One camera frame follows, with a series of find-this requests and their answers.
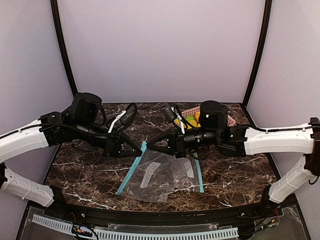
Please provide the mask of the clear zip bag yellow slider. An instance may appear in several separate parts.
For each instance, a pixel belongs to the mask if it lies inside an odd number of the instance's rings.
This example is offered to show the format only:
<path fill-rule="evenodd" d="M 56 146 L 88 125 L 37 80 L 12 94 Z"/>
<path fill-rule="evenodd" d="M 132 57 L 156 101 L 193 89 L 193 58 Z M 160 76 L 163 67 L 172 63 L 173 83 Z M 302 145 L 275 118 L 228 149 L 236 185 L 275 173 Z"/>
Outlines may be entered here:
<path fill-rule="evenodd" d="M 183 163 L 172 155 L 147 149 L 136 157 L 116 195 L 148 203 L 165 203 L 186 176 Z"/>

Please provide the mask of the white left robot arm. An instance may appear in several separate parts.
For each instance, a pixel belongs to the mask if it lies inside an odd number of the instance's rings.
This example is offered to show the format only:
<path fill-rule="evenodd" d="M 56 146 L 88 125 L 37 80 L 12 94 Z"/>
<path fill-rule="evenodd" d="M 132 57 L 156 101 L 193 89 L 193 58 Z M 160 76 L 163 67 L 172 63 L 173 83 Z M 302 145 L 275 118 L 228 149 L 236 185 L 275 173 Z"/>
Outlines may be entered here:
<path fill-rule="evenodd" d="M 60 188 L 36 183 L 8 168 L 7 160 L 31 151 L 51 148 L 74 140 L 102 149 L 104 157 L 140 157 L 142 150 L 124 133 L 138 107 L 130 103 L 120 114 L 107 120 L 102 99 L 78 92 L 64 111 L 42 115 L 31 123 L 0 137 L 0 190 L 45 208 L 65 204 Z"/>

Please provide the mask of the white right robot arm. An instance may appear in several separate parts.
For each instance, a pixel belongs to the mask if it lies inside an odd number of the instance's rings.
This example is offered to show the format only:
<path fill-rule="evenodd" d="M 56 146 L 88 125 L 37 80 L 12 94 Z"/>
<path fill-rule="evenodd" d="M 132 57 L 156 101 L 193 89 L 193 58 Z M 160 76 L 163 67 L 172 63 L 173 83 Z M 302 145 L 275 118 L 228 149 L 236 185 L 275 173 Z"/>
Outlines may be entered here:
<path fill-rule="evenodd" d="M 320 120 L 310 118 L 300 125 L 259 128 L 249 125 L 228 125 L 228 108 L 214 100 L 199 106 L 200 127 L 186 127 L 189 122 L 182 117 L 179 107 L 167 102 L 161 108 L 169 123 L 180 118 L 180 126 L 163 132 L 147 143 L 149 150 L 176 158 L 183 158 L 187 151 L 215 146 L 227 157 L 246 157 L 257 154 L 276 154 L 296 157 L 279 180 L 267 186 L 262 203 L 279 205 L 305 183 L 314 184 L 320 176 Z"/>

